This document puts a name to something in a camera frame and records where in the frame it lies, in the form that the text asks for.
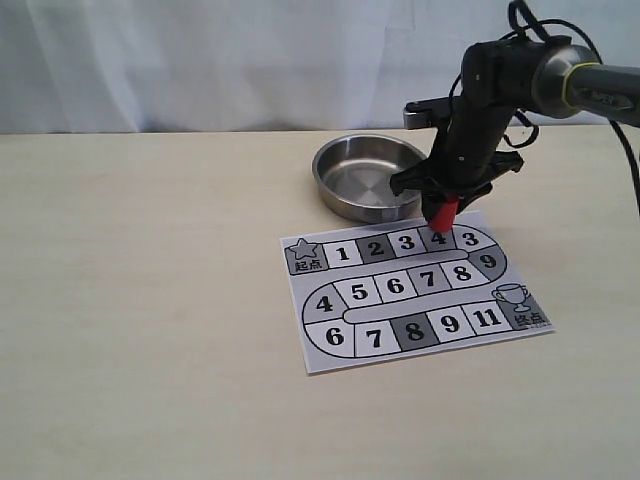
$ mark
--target red marker cap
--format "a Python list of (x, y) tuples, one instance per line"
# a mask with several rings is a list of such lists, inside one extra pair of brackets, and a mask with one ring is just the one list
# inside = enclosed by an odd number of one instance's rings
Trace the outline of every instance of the red marker cap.
[(442, 204), (440, 211), (429, 222), (429, 228), (434, 232), (446, 233), (453, 228), (453, 221), (458, 212), (458, 196), (447, 195), (447, 201)]

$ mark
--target stainless steel bowl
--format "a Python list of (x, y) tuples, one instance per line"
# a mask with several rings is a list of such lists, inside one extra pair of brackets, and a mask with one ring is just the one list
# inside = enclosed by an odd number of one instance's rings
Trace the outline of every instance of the stainless steel bowl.
[(412, 145), (397, 138), (356, 134), (323, 146), (313, 159), (313, 176), (322, 201), (335, 213), (362, 223), (407, 218), (420, 203), (420, 192), (395, 196), (392, 174), (425, 159)]

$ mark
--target white backdrop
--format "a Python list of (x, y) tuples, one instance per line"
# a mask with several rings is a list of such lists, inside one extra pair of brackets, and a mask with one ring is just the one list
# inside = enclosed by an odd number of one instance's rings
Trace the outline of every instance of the white backdrop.
[[(637, 0), (529, 5), (583, 27), (606, 63), (640, 65)], [(507, 33), (506, 12), (506, 0), (0, 0), (0, 132), (401, 127), (406, 102), (447, 94), (470, 44)]]

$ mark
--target table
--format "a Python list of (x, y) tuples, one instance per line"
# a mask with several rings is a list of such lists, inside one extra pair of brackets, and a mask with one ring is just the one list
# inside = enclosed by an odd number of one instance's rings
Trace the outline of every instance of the table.
[(1, 478), (638, 477), (611, 129), (543, 127), (474, 205), (557, 333), (308, 377), (279, 238), (352, 225), (310, 173), (343, 133), (0, 137)]

